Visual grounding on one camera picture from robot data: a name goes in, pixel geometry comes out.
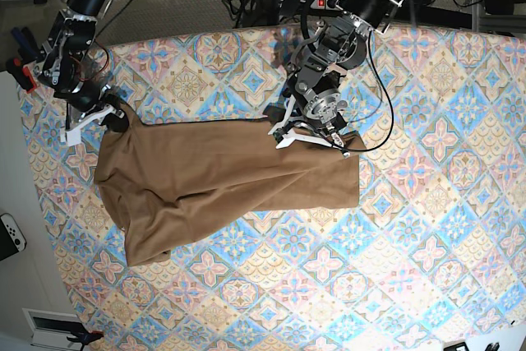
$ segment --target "game controller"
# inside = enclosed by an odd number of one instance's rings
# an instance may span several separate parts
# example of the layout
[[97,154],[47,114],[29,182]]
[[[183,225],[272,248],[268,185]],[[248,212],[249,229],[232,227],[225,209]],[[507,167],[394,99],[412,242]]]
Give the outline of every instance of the game controller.
[[4,228],[9,233],[9,236],[11,237],[16,249],[19,252],[23,251],[25,249],[26,242],[24,236],[22,236],[22,232],[18,226],[16,226],[16,222],[13,217],[11,217],[9,214],[3,214],[0,215],[0,219],[2,220]]

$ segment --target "brown cloth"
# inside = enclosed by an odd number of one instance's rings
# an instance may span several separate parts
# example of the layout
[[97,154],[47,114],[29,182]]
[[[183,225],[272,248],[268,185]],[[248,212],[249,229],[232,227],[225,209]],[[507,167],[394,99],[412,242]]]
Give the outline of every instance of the brown cloth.
[[[95,184],[129,266],[165,261],[248,211],[358,204],[358,155],[300,141],[276,150],[267,120],[148,126],[123,109],[130,127],[104,135]],[[357,134],[346,141],[364,148]]]

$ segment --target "patterned mat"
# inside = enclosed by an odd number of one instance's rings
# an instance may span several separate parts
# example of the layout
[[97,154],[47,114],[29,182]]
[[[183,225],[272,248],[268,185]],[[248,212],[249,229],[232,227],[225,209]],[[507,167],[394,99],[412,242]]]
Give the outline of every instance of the patterned mat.
[[[297,42],[283,28],[121,45],[113,82],[147,123],[260,117]],[[92,349],[411,349],[524,320],[526,43],[400,26],[373,52],[396,126],[361,158],[357,209],[249,213],[131,269],[92,185],[103,129],[68,148],[63,103],[20,93],[63,282],[105,335]],[[366,144],[381,141],[390,115],[367,64],[343,96]]]

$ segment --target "fabric fold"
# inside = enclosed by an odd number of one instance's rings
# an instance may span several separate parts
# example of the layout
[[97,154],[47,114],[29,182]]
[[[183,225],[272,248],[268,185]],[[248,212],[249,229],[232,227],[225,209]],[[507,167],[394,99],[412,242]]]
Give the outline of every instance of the fabric fold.
[[[130,127],[104,135],[95,184],[129,266],[169,259],[249,211],[358,205],[358,154],[299,141],[276,150],[267,120],[150,126],[122,107]],[[365,148],[358,134],[345,141]]]

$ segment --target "patterned tablecloth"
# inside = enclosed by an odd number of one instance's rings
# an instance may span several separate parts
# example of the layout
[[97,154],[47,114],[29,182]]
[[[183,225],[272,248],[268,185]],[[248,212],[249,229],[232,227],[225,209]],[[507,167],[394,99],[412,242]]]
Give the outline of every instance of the patterned tablecloth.
[[[113,82],[147,123],[260,117],[297,42],[284,27],[120,45]],[[93,187],[103,129],[67,148],[63,103],[20,93],[63,282],[104,331],[92,349],[411,349],[524,320],[526,43],[400,26],[373,51],[396,126],[361,158],[357,209],[249,213],[151,266],[127,268]],[[366,144],[381,141],[367,64],[342,91]]]

